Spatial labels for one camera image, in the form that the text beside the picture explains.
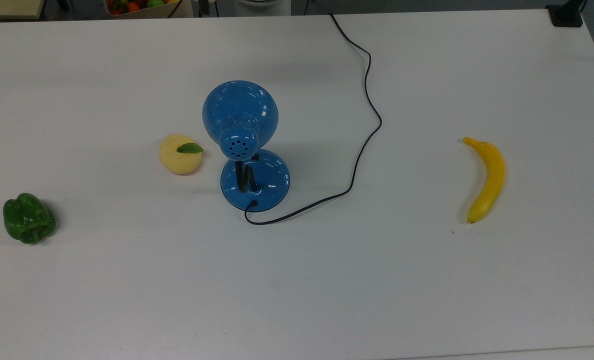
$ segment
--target yellow banana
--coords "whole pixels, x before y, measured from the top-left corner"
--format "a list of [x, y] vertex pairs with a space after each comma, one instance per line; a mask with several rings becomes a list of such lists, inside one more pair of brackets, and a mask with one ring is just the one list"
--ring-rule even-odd
[[489, 142], [464, 137], [463, 143], [475, 149], [486, 165], [486, 184], [470, 206], [466, 217], [468, 223], [472, 224], [483, 218], [495, 204], [495, 200], [504, 186], [506, 164], [498, 148]]

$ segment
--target black power cord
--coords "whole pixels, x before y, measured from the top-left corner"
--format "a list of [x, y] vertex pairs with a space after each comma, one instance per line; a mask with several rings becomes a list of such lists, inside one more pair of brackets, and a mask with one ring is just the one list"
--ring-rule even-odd
[[364, 153], [364, 149], [366, 148], [368, 141], [370, 141], [370, 139], [373, 137], [373, 135], [375, 135], [375, 133], [382, 127], [382, 123], [383, 123], [382, 116], [379, 114], [379, 112], [375, 108], [375, 105], [373, 105], [373, 101], [371, 101], [371, 97], [368, 95], [368, 85], [366, 84], [366, 82], [368, 80], [368, 72], [371, 70], [371, 64], [373, 63], [373, 56], [371, 55], [370, 52], [368, 52], [363, 47], [357, 45], [356, 43], [354, 43], [354, 41], [352, 41], [351, 39], [348, 38], [348, 36], [345, 34], [344, 30], [342, 30], [341, 27], [339, 26], [339, 23], [338, 23], [337, 19], [335, 18], [335, 15], [329, 13], [329, 16], [335, 23], [336, 28], [339, 30], [339, 32], [341, 33], [343, 38], [348, 43], [352, 44], [352, 46], [363, 51], [366, 55], [368, 55], [368, 66], [366, 67], [366, 72], [363, 75], [363, 93], [366, 95], [366, 100], [368, 100], [368, 104], [370, 105], [372, 111], [377, 116], [377, 119], [379, 119], [379, 125], [377, 126], [377, 128], [375, 128], [375, 130], [373, 130], [370, 133], [370, 135], [368, 135], [368, 137], [366, 138], [366, 141], [364, 141], [363, 145], [361, 146], [361, 150], [359, 150], [359, 154], [357, 155], [357, 158], [354, 160], [354, 168], [352, 169], [352, 177], [350, 178], [350, 185], [348, 186], [348, 189], [346, 189], [345, 191], [343, 191], [341, 193], [322, 198], [319, 201], [315, 201], [315, 202], [311, 203], [310, 205], [304, 206], [301, 209], [296, 210], [295, 212], [291, 212], [288, 215], [282, 216], [280, 218], [271, 219], [268, 221], [260, 221], [260, 222], [252, 221], [251, 219], [249, 219], [249, 210], [251, 210], [251, 208], [254, 208], [258, 204], [256, 200], [252, 200], [250, 202], [250, 205], [248, 205], [246, 207], [246, 209], [244, 210], [244, 218], [246, 218], [247, 222], [249, 222], [253, 225], [269, 225], [269, 224], [279, 223], [280, 221], [285, 221], [286, 219], [294, 217], [297, 214], [301, 214], [308, 209], [317, 207], [317, 205], [320, 205], [321, 203], [326, 203], [327, 201], [330, 201], [330, 200], [336, 199], [336, 198], [340, 198], [340, 197], [344, 196], [345, 194], [348, 194], [351, 191], [351, 189], [353, 188], [353, 185], [355, 184], [355, 175], [357, 175], [357, 166], [359, 165], [359, 159], [362, 157], [362, 154]]
[[175, 12], [177, 11], [177, 9], [179, 8], [179, 5], [181, 5], [182, 0], [179, 0], [177, 2], [177, 5], [175, 5], [175, 8], [173, 9], [173, 11], [170, 12], [169, 16], [166, 19], [170, 19], [173, 17], [173, 15], [175, 15]]

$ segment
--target green bell pepper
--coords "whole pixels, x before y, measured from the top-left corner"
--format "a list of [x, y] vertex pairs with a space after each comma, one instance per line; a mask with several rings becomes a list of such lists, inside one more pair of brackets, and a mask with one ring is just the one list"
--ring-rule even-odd
[[37, 244], [55, 230], [55, 217], [37, 196], [21, 193], [4, 203], [4, 226], [12, 239]]

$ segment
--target floor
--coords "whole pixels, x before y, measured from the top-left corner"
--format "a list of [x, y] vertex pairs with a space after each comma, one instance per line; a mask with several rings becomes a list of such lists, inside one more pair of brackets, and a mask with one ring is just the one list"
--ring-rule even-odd
[[[46, 0], [44, 14], [48, 21], [110, 19], [104, 0], [67, 0], [70, 9], [62, 11], [57, 0]], [[217, 0], [222, 18], [235, 16], [235, 1]], [[548, 4], [563, 4], [565, 0], [310, 0], [307, 15], [363, 14], [384, 12], [443, 12], [455, 10], [543, 9]], [[197, 16], [197, 2], [192, 2]], [[307, 0], [292, 0], [292, 14], [303, 15]], [[215, 16], [214, 5], [210, 16]], [[594, 39], [594, 0], [588, 0], [583, 19]]]

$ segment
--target table surface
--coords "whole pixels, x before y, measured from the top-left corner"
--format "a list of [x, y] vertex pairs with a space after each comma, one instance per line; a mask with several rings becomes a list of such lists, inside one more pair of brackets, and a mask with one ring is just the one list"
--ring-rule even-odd
[[[349, 183], [377, 125], [366, 58], [327, 16], [0, 23], [0, 359], [366, 360], [594, 346], [594, 44], [546, 10], [338, 16], [384, 118], [353, 191], [255, 227], [203, 128], [266, 88], [292, 184], [263, 221]], [[199, 170], [167, 172], [185, 133]], [[507, 182], [466, 224], [495, 144]], [[10, 239], [21, 192], [57, 214]]]
[[44, 0], [0, 0], [0, 19], [39, 19]]
[[594, 347], [480, 353], [441, 357], [441, 360], [594, 360]]

